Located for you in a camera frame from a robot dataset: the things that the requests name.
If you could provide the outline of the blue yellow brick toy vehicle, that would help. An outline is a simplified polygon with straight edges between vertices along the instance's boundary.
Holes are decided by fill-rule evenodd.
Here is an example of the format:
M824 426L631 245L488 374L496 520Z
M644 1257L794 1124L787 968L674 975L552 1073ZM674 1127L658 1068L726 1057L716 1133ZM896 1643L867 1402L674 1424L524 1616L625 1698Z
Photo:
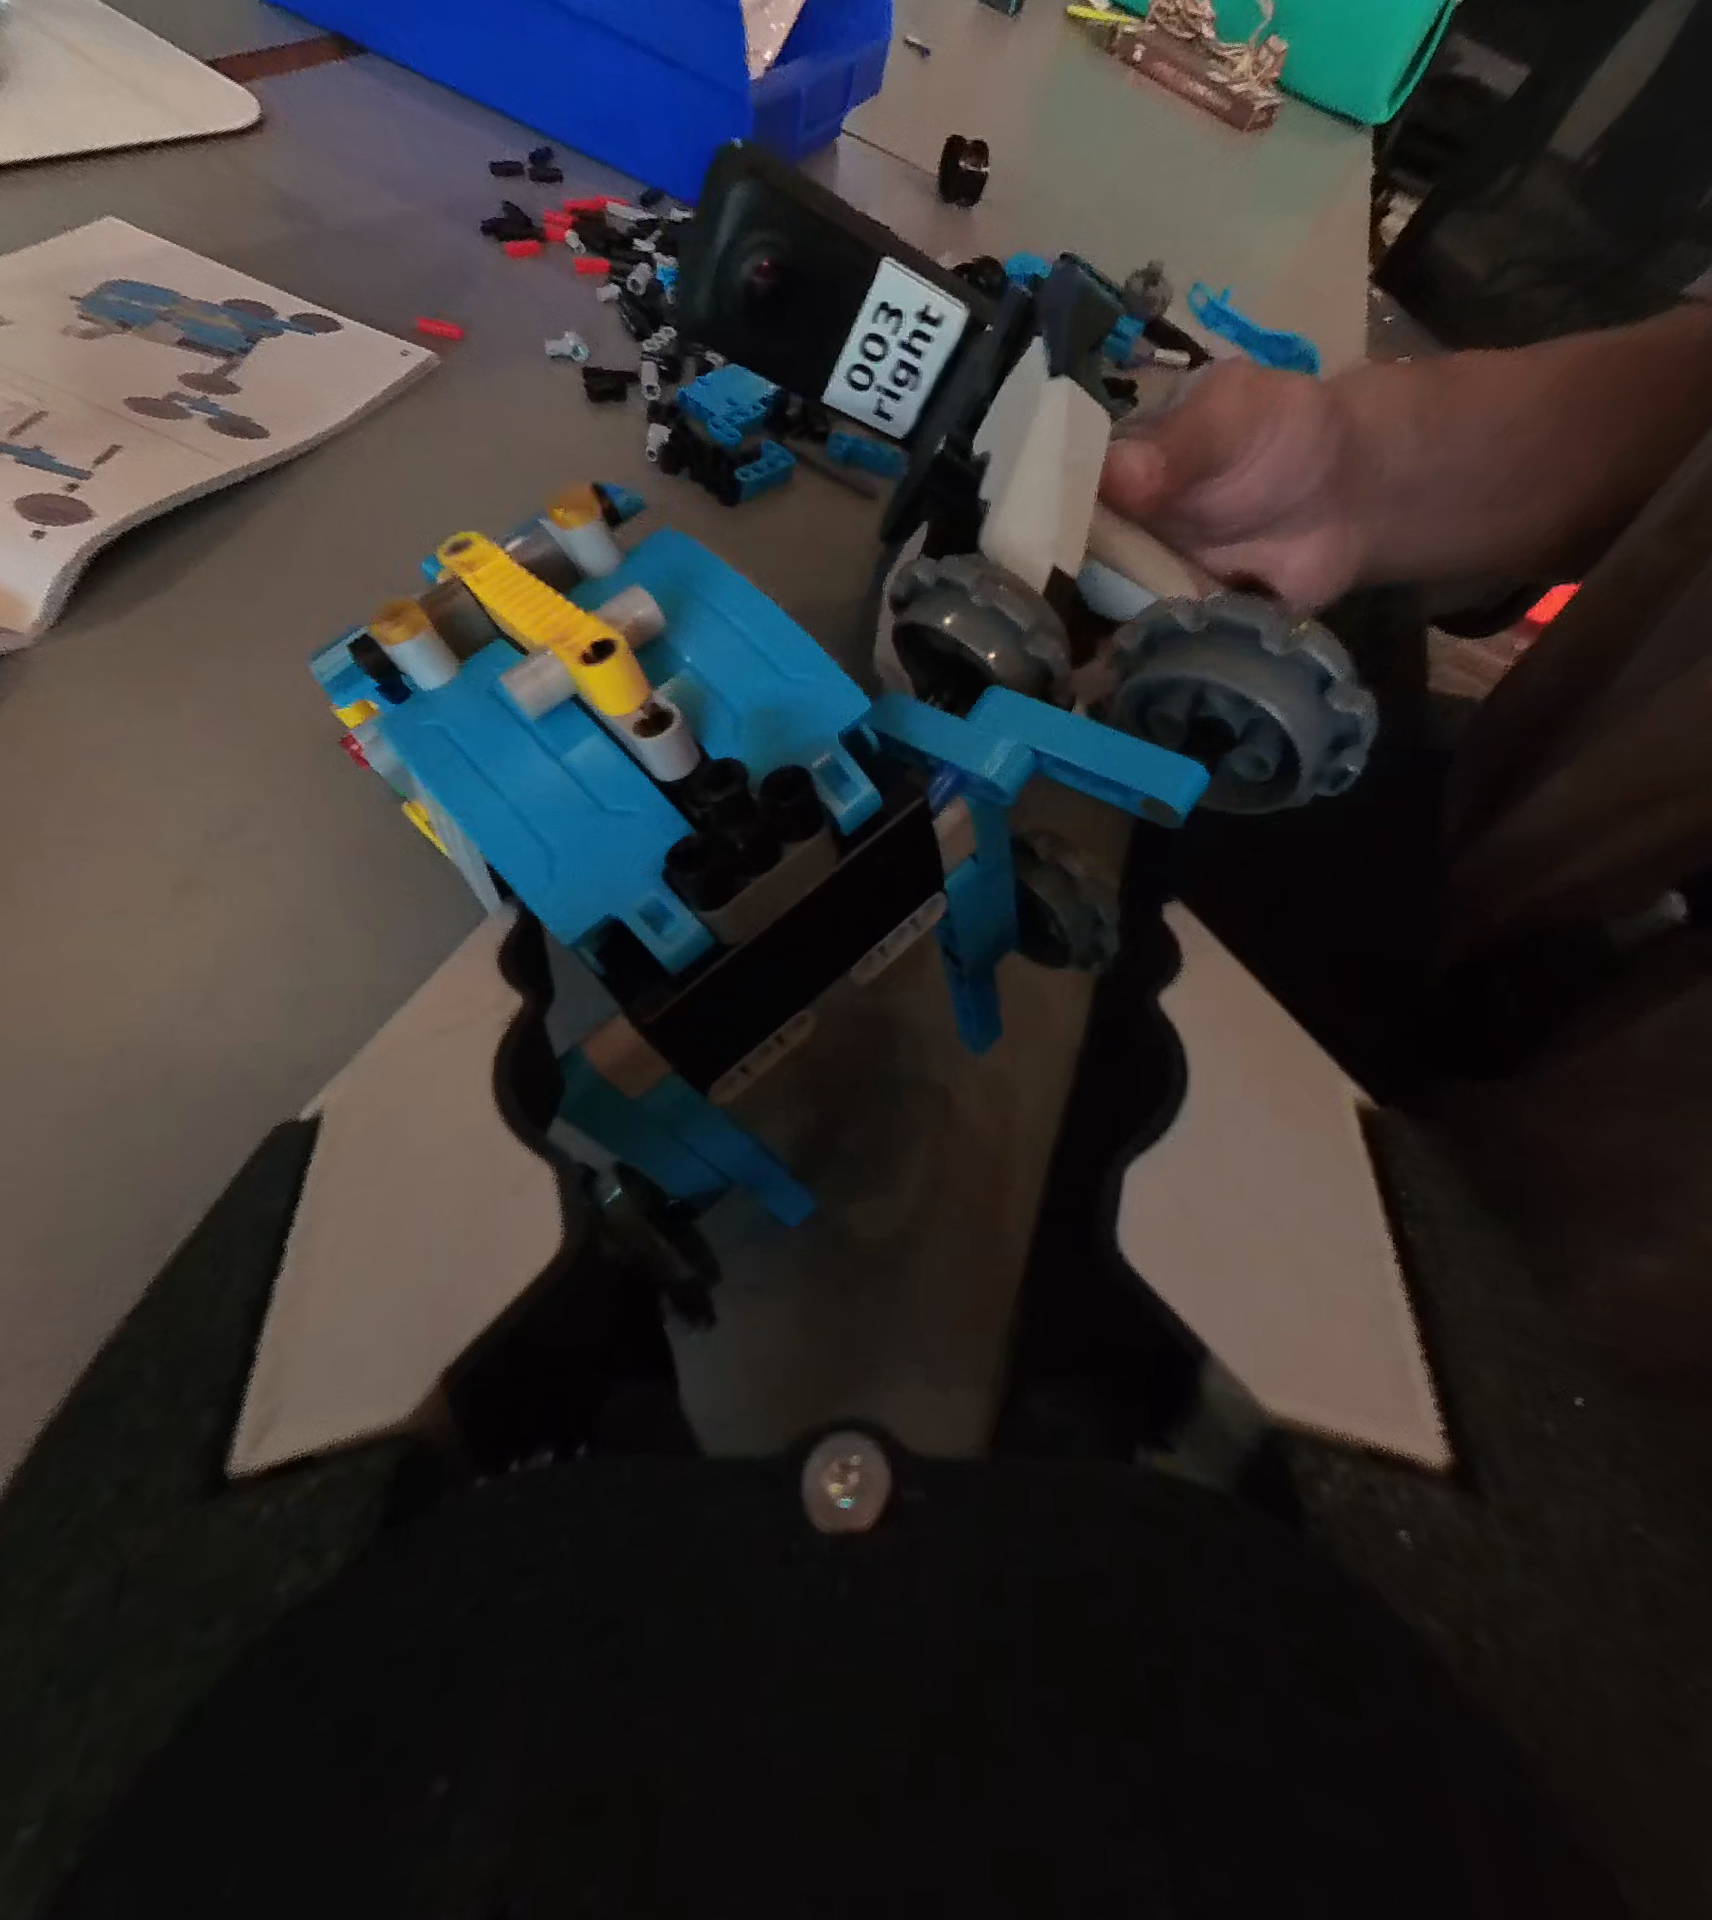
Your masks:
M1010 957L1109 966L1107 889L1014 822L1032 785L1180 829L1334 800L1371 759L1375 701L1322 624L1152 596L1107 541L1072 586L1120 615L1083 668L1049 592L978 552L899 556L882 615L908 684L869 692L724 558L623 548L605 509L579 490L508 541L448 536L307 670L416 831L614 1000L563 1052L560 1113L674 1202L810 1219L728 1107L921 940L972 1052L1001 1036Z

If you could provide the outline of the pile of small brick parts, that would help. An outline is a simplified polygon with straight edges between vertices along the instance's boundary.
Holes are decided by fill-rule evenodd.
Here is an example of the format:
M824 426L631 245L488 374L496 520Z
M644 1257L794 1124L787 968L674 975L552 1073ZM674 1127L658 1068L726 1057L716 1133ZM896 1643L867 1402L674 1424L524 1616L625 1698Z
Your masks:
M503 261L556 256L587 291L594 314L542 342L594 407L636 402L644 456L691 481L724 509L786 486L796 471L875 498L908 473L908 455L829 407L733 363L682 323L682 253L695 215L659 186L552 205L501 198L478 223Z

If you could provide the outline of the person's right forearm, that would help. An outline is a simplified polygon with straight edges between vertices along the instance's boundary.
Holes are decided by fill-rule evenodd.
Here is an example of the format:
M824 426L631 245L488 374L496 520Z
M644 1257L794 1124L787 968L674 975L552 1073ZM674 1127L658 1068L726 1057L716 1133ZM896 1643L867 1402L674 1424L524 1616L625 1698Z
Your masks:
M1712 268L1648 321L1371 363L1326 397L1341 420L1346 588L1577 569L1712 428Z

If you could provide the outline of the brown wooden model kit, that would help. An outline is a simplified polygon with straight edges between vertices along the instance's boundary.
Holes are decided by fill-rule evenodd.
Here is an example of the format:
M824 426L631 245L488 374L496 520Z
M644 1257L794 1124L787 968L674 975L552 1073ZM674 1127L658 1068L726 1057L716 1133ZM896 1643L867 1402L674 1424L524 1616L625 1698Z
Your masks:
M1109 60L1232 132L1274 126L1287 51L1274 3L1251 3L1240 35L1225 30L1212 3L1128 4L1106 22Z

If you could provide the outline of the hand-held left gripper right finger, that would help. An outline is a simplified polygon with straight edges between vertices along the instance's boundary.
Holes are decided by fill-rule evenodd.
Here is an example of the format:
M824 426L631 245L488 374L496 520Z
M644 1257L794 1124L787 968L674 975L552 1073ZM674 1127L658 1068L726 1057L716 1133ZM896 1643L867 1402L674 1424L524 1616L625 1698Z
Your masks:
M1269 1427L1449 1473L1371 1098L1188 906L1160 919L1183 1090L1122 1175L1117 1254Z

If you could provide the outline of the grey desk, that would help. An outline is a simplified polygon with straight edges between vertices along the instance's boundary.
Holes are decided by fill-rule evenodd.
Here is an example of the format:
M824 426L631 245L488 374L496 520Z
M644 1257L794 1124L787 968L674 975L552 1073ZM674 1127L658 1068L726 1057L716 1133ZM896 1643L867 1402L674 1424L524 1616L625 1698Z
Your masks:
M127 4L247 81L244 137L0 172L0 255L114 215L403 335L465 330L340 443L150 522L0 661L0 1491L82 1367L220 1198L478 925L456 871L340 750L309 650L462 526L545 485L648 486L633 415L581 401L545 335L592 305L478 235L492 161L556 141L365 53L283 53L264 4ZM1160 261L1364 355L1371 132L1286 103L1229 132L1083 47L1059 8L899 4L875 100L810 175L934 256ZM963 213L929 168L985 138ZM839 1414L915 1451L987 1437L1089 981L1014 962L1007 1036L960 1048L915 948L831 1006L754 1124L820 1195L786 1232L718 1215L722 1330L687 1398L718 1451Z

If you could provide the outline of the light blue curved brick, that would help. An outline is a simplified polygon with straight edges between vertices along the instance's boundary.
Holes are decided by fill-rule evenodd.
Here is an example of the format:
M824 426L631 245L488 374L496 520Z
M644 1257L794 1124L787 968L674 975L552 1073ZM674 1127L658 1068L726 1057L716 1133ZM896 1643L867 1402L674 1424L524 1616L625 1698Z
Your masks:
M1185 308L1203 335L1259 369L1298 373L1309 379L1324 373L1322 355L1314 341L1302 333L1254 321L1232 301L1227 289L1214 291L1203 281L1196 281L1185 292Z

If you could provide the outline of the blue plastic bin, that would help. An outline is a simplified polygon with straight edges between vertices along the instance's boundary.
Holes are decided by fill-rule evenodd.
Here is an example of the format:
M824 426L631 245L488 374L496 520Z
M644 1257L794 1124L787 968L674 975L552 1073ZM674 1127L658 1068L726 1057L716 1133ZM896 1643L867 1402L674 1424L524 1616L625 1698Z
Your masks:
M784 162L831 147L875 99L892 3L808 3L751 70L736 3L283 3L281 11L544 141L700 194L716 151Z

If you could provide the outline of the black perforated chair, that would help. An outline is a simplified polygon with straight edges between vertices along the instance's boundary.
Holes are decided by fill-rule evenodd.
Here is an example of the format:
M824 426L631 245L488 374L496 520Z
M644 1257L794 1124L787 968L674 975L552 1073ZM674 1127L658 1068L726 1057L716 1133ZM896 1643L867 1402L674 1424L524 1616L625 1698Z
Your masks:
M1339 797L1259 818L1196 813L1140 827L1124 864L1129 937L1188 906L1303 1030L1382 1102L1428 1078L1445 750L1431 725L1418 588L1355 588L1324 616L1378 706Z

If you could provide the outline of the teal green box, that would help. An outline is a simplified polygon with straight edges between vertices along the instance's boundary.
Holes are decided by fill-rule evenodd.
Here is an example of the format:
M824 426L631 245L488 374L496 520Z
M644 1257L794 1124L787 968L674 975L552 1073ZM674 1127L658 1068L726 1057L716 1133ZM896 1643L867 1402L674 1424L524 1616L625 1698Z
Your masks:
M1254 3L1212 3L1232 36L1248 33ZM1287 42L1281 100L1293 99L1346 123L1380 129L1407 103L1445 39L1456 3L1271 3ZM1089 12L1104 30L1107 4Z

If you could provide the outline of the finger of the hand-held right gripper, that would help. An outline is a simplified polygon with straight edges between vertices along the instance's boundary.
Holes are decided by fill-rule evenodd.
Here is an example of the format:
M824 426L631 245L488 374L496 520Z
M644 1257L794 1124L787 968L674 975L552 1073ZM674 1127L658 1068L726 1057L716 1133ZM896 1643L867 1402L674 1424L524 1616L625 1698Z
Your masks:
M1010 482L1010 572L1073 579L1088 552L1111 443L1107 409L1072 379L1042 385Z
M975 498L985 518L1044 520L1056 460L1054 374L1034 337L987 402L973 432Z

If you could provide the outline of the open instruction booklet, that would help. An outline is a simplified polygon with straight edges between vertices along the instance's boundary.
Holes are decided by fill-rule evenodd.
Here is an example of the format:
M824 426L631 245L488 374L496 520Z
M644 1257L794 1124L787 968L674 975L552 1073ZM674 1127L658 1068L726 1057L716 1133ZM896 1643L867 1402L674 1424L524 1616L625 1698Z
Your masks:
M0 659L124 534L309 452L433 366L121 218L0 255Z

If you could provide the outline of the small blue brick assembly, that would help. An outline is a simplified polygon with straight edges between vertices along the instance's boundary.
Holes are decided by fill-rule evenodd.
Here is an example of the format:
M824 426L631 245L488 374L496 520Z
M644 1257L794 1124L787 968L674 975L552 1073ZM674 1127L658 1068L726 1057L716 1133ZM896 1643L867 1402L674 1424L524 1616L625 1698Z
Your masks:
M1125 291L1077 255L1010 253L1001 268L1028 295L1032 328L1056 377L1197 373L1214 359L1172 321L1138 314Z

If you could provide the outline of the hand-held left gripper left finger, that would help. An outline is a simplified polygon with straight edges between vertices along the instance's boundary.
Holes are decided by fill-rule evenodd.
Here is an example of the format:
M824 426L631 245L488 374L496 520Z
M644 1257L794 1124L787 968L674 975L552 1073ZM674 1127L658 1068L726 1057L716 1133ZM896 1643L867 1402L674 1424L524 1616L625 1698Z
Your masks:
M227 1480L421 1429L581 1235L556 1147L550 948L493 912L324 1083Z

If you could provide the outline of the person's right hand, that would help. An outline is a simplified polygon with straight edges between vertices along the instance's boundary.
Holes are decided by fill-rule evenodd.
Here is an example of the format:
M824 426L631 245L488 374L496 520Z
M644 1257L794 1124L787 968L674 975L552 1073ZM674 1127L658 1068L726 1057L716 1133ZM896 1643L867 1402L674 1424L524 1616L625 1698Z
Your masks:
M1368 369L1227 360L1117 434L1100 498L1216 585L1320 612L1371 577Z

